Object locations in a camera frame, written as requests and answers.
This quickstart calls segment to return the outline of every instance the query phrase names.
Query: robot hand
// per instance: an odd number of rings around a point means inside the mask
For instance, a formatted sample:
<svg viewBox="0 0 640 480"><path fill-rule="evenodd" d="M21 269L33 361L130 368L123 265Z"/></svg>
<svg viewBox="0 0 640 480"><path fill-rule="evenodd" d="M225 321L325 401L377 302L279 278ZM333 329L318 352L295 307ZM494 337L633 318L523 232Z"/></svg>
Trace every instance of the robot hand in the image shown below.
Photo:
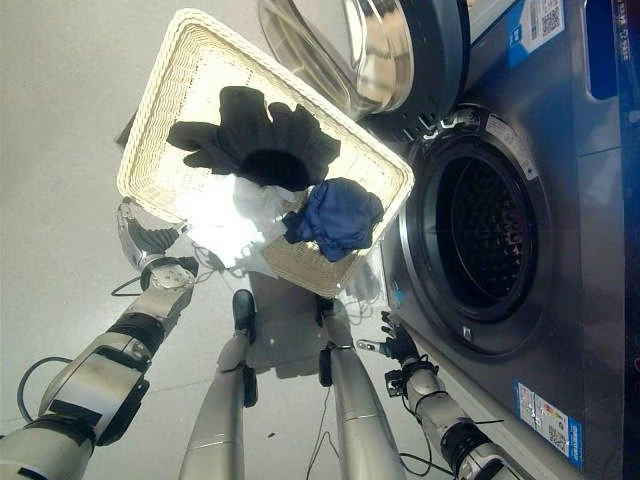
<svg viewBox="0 0 640 480"><path fill-rule="evenodd" d="M382 312L382 321L386 323L382 331L389 335L384 343L371 340L358 340L356 345L363 350L378 352L398 360L401 365L417 362L418 349L407 330L390 312Z"/></svg>
<svg viewBox="0 0 640 480"><path fill-rule="evenodd" d="M142 271L153 260L162 258L178 237L189 230L189 225L182 222L170 228L146 229L133 215L133 205L135 201L125 197L118 207L118 235L125 257L133 268Z"/></svg>

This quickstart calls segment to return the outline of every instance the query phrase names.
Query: sticker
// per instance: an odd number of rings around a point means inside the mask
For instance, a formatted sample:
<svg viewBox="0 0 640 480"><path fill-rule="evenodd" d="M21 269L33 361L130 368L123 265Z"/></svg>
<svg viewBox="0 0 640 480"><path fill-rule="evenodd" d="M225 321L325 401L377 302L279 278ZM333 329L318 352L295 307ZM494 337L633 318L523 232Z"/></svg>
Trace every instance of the sticker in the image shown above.
<svg viewBox="0 0 640 480"><path fill-rule="evenodd" d="M513 387L518 417L582 469L582 424L517 380Z"/></svg>
<svg viewBox="0 0 640 480"><path fill-rule="evenodd" d="M513 67L564 30L564 0L521 0L507 14Z"/></svg>
<svg viewBox="0 0 640 480"><path fill-rule="evenodd" d="M495 115L489 115L485 130L500 140L511 151L518 161L527 180L538 177L538 170L533 162L533 155L527 146L520 140L516 132Z"/></svg>

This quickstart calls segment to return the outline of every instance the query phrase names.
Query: door glass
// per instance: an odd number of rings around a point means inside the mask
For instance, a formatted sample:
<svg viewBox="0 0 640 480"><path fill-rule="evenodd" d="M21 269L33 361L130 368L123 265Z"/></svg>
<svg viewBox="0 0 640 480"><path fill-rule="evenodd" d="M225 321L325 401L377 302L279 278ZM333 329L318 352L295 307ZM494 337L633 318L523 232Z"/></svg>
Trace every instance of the door glass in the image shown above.
<svg viewBox="0 0 640 480"><path fill-rule="evenodd" d="M278 61L351 118L391 111L411 91L398 0L263 0L260 21Z"/></svg>

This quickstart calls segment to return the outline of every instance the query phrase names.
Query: qr code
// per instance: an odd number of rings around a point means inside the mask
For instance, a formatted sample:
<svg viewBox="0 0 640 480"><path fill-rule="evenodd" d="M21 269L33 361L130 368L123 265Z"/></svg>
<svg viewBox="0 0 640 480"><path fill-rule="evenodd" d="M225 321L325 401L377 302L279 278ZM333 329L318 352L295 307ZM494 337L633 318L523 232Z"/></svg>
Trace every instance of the qr code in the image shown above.
<svg viewBox="0 0 640 480"><path fill-rule="evenodd" d="M563 453L567 453L568 451L568 443L567 437L565 437L564 433L559 432L554 427L549 425L549 441L553 443L553 445Z"/></svg>
<svg viewBox="0 0 640 480"><path fill-rule="evenodd" d="M546 37L560 27L560 7L556 7L542 17L542 36Z"/></svg>

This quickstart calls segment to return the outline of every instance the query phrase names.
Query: wire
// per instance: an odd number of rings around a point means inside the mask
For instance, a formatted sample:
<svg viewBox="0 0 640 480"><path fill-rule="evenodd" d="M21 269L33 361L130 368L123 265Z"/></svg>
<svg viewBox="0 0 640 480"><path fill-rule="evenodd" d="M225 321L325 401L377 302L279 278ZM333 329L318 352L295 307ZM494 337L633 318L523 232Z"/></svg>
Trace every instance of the wire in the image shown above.
<svg viewBox="0 0 640 480"><path fill-rule="evenodd" d="M193 247L193 256L196 257L196 260L200 265L207 269L206 272L198 275L196 284L204 283L208 281L214 273L220 273L225 270L224 264L214 253L193 241L191 242L191 246Z"/></svg>
<svg viewBox="0 0 640 480"><path fill-rule="evenodd" d="M422 360L423 358L427 358L427 355L422 355L420 357L420 360ZM409 412L411 414L411 416L413 418L416 419L416 422L418 422L418 424L422 425L422 422L420 421L420 419L416 416L415 413L413 413L411 411L411 409L409 408L409 406L407 405L407 398L405 395L402 396L402 405L404 406L404 409ZM438 465L436 465L435 463L433 463L433 450L431 449L431 442L429 441L429 437L427 437L427 434L424 433L424 430L422 431L422 434L424 435L424 439L427 442L427 449L429 452L429 458L428 460L425 460L422 457L418 457L417 455L413 455L412 453L406 453L406 452L401 452L400 455L400 462L402 463L402 466L404 467L404 469L409 472L412 473L413 475L417 476L417 477L426 477L427 475L429 475L429 473L431 472L432 468L435 468L436 470L439 470L443 473L446 473L448 475L451 475L452 477L455 478L455 475L453 474L453 472L447 470L446 468L440 467ZM403 457L406 458L411 458L412 460L416 460L418 462L422 462L425 465L427 465L427 470L424 473L418 473L415 472L413 470L411 470L406 463L404 463Z"/></svg>
<svg viewBox="0 0 640 480"><path fill-rule="evenodd" d="M347 312L347 315L349 316L349 323L351 323L351 325L353 325L354 327L357 327L362 324L362 320L364 320L365 318L373 317L373 314L375 313L373 309L373 304L376 303L376 301L378 300L378 297L380 297L380 292L378 292L376 296L373 297L371 300L356 299L351 302L345 303L344 309ZM358 317L360 319L358 322L354 322L351 320L351 315L349 315L349 312L347 310L348 307L350 307L351 305L358 305Z"/></svg>
<svg viewBox="0 0 640 480"><path fill-rule="evenodd" d="M140 277L132 278L131 280L128 280L128 281L124 282L122 285L120 285L119 287L116 287L111 292L111 296L112 297L139 297L140 296L139 293L118 293L123 288L128 287L129 285L131 285L132 283L137 282L138 280L140 280Z"/></svg>
<svg viewBox="0 0 640 480"><path fill-rule="evenodd" d="M486 420L484 422L473 422L476 425L490 425L492 423L502 423L504 420Z"/></svg>
<svg viewBox="0 0 640 480"><path fill-rule="evenodd" d="M331 387L327 389L327 394L324 397L324 407L322 410L322 417L320 418L320 426L318 427L318 434L316 435L315 445L313 446L313 452L311 453L311 458L309 459L309 465L307 466L307 475L306 480L309 480L309 475L311 475L311 470L313 469L313 465L318 458L318 454L320 453L320 448L322 447L322 443L324 439L327 438L329 440L329 444L333 449L333 452L336 454L336 457L340 458L340 454L338 453L338 449L333 443L331 439L331 433L325 431L322 433L322 425L324 424L324 418L327 415L327 401L329 400L329 394L331 393Z"/></svg>
<svg viewBox="0 0 640 480"><path fill-rule="evenodd" d="M409 467L407 467L407 465L404 463L404 460L402 459L402 457L410 458L410 459L415 460L415 461L417 461L417 462L424 463L425 465L430 465L431 467L435 468L436 470L439 470L439 471L440 471L440 472L442 472L442 473L446 473L447 475L451 475L452 477L454 477L454 478L455 478L455 476L453 475L453 472L452 472L452 471L447 470L446 468L442 468L442 467L440 467L440 466L436 465L435 463L428 462L428 461L427 461L427 460L425 460L424 458L420 458L420 457L418 457L417 455L413 455L413 454L411 454L411 453L401 453L401 454L400 454L400 457L401 457L401 458L400 458L400 461L402 462L402 466L404 467L404 469L405 469L407 472L409 472L409 473L412 473L412 474L416 475L417 477L426 477L426 476L427 476L427 474L429 473L429 470L427 470L427 471L426 471L426 472L424 472L424 473L414 472L414 471L413 471L413 470L411 470Z"/></svg>
<svg viewBox="0 0 640 480"><path fill-rule="evenodd" d="M24 375L22 375L22 378L20 379L20 383L18 384L18 393L16 396L16 401L18 402L18 409L20 410L20 414L22 415L22 418L24 418L24 420L27 423L33 422L33 418L31 417L31 415L29 415L29 412L27 411L27 407L24 405L24 387L27 384L27 380L29 380L29 377L34 372L34 370L38 368L40 365L43 365L48 362L71 363L71 360L64 357L46 357L41 360L38 360L36 363L31 365L26 372L24 372Z"/></svg>

